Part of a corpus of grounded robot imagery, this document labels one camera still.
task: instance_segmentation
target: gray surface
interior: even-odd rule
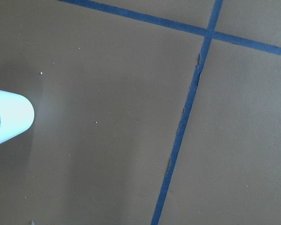
[[[0,1],[0,89],[36,111],[0,145],[0,224],[149,224],[201,42],[59,1]]]
[[[281,57],[213,41],[161,225],[281,225]]]
[[[207,28],[214,0],[98,0],[104,4]]]
[[[281,47],[281,0],[224,0],[216,30]]]

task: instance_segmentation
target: light blue cup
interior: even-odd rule
[[[0,144],[27,130],[33,120],[34,110],[27,98],[0,90]]]

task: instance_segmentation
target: white cup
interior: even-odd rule
[[[27,130],[33,120],[34,110],[27,98],[0,90],[0,144]]]

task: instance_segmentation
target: blue tape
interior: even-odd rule
[[[280,47],[276,47],[274,45],[268,45],[268,44],[261,43],[261,42],[258,42],[258,41],[249,40],[249,39],[242,38],[242,37],[233,36],[233,35],[230,35],[230,34],[215,32],[214,33],[214,39],[224,41],[224,42],[233,43],[233,44],[236,44],[236,45],[241,45],[241,46],[253,48],[253,49],[257,49],[257,50],[261,50],[261,51],[264,51],[264,52],[267,52],[267,53],[281,55],[281,48]]]
[[[208,50],[209,50],[209,47],[211,44],[211,40],[213,38],[216,22],[218,20],[220,10],[222,7],[222,2],[223,2],[223,0],[215,0],[215,3],[214,3],[214,7],[213,7],[213,10],[212,10],[212,13],[210,16],[206,35],[204,37],[204,41],[203,41],[201,51],[200,51],[200,61],[199,61],[198,66],[195,68],[195,71],[194,71],[194,74],[192,77],[192,83],[191,83],[191,86],[190,86],[190,89],[189,89],[189,92],[188,92],[188,95],[186,98],[184,111],[183,111],[181,119],[180,119],[180,123],[178,126],[178,130],[177,130],[174,145],[173,145],[173,149],[172,149],[172,152],[170,155],[169,168],[163,179],[163,184],[161,186],[161,191],[160,191],[158,199],[157,199],[157,203],[156,203],[155,211],[154,211],[153,218],[151,221],[151,225],[158,224],[160,216],[161,216],[161,212],[163,210],[164,201],[165,201],[166,195],[168,193],[168,189],[170,186],[170,180],[171,180],[173,172],[174,172],[178,153],[180,151],[182,139],[183,139],[183,136],[185,133],[187,121],[190,116],[193,101],[195,99],[195,95],[197,92],[200,75],[201,75],[202,70],[205,65]]]
[[[180,30],[180,31],[184,31],[184,32],[192,33],[192,34],[197,34],[197,35],[201,35],[201,36],[204,36],[205,32],[206,32],[206,29],[201,28],[201,27],[196,27],[196,26],[192,26],[189,24],[176,22],[176,21],[172,21],[172,20],[162,19],[162,18],[159,18],[156,16],[142,14],[142,13],[134,12],[134,11],[127,10],[124,8],[118,8],[115,6],[105,5],[102,3],[95,2],[95,1],[89,1],[89,0],[60,0],[60,1],[95,9],[95,10],[99,10],[99,11],[110,13],[110,14],[120,15],[120,16],[127,17],[130,19],[135,19],[135,20],[139,20],[139,21],[143,21],[143,22],[147,22],[147,23],[160,25],[163,27],[172,28],[175,30]]]

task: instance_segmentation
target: blue grout line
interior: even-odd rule
[[[204,36],[206,33],[206,29],[201,28],[201,27],[196,27],[196,26],[192,26],[192,25],[189,25],[186,23],[176,22],[176,21],[163,19],[160,17],[152,16],[152,15],[138,13],[138,12],[134,12],[134,11],[131,11],[128,9],[124,9],[124,8],[118,8],[115,6],[105,5],[102,3],[95,2],[95,1],[89,1],[89,0],[60,0],[60,1],[95,9],[95,10],[99,10],[99,11],[110,13],[110,14],[120,15],[120,16],[127,17],[130,19],[135,19],[135,20],[139,20],[139,21],[143,21],[143,22],[147,22],[147,23],[160,25],[163,27],[172,28],[175,30],[184,31],[187,33],[197,34],[197,35],[201,35],[201,36]]]
[[[188,95],[186,98],[184,111],[183,111],[181,119],[180,119],[180,123],[178,126],[178,130],[177,130],[174,145],[173,145],[173,149],[170,154],[169,168],[163,179],[163,184],[161,186],[161,190],[160,190],[160,193],[159,193],[159,196],[157,199],[157,203],[156,203],[155,211],[154,211],[153,218],[151,221],[151,225],[158,225],[158,222],[159,222],[159,219],[161,216],[161,212],[163,210],[164,201],[165,201],[165,198],[166,198],[169,186],[170,186],[170,180],[171,180],[173,172],[174,172],[175,164],[177,161],[178,153],[180,151],[180,147],[181,147],[181,143],[182,143],[183,136],[185,133],[188,118],[190,116],[193,101],[195,99],[195,95],[197,92],[200,75],[204,68],[204,64],[205,64],[208,50],[209,50],[209,47],[211,44],[211,40],[214,35],[216,22],[218,20],[220,10],[222,7],[222,2],[223,2],[223,0],[215,0],[215,2],[214,2],[214,7],[213,7],[213,10],[212,10],[212,13],[210,16],[207,32],[204,37],[204,41],[203,41],[201,51],[200,51],[200,61],[199,61],[198,66],[195,68],[195,71],[194,71],[194,74],[192,77],[192,83],[191,83],[191,86],[190,86],[190,89],[189,89],[189,92],[188,92]]]
[[[249,40],[249,39],[242,38],[242,37],[233,36],[233,35],[230,35],[230,34],[215,32],[214,33],[214,39],[224,41],[224,42],[233,43],[233,44],[237,44],[237,45],[241,45],[241,46],[245,46],[245,47],[249,47],[249,48],[253,48],[253,49],[257,49],[257,50],[261,50],[261,51],[264,51],[264,52],[267,52],[267,53],[281,55],[281,48],[280,47],[265,44],[265,43],[261,43],[261,42],[258,42],[258,41]]]

